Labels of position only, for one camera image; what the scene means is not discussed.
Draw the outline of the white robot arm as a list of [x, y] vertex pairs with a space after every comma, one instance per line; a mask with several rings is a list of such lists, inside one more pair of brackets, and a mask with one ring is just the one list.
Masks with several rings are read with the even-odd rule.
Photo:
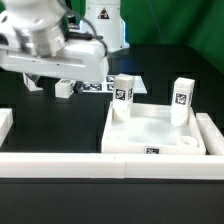
[[0, 67], [28, 76], [101, 83], [107, 54], [126, 48], [121, 0], [86, 0], [78, 30], [63, 0], [0, 0]]

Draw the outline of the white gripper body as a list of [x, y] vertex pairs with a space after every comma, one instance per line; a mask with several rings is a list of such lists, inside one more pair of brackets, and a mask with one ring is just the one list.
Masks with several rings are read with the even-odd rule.
[[109, 71], [104, 47], [96, 40], [70, 40], [56, 56], [34, 57], [0, 44], [0, 67], [8, 71], [101, 83]]

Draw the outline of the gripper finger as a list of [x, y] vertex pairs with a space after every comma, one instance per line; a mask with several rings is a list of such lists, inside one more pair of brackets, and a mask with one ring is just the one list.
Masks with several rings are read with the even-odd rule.
[[82, 82], [76, 82], [73, 90], [74, 90], [75, 94], [81, 94], [83, 92], [83, 83]]

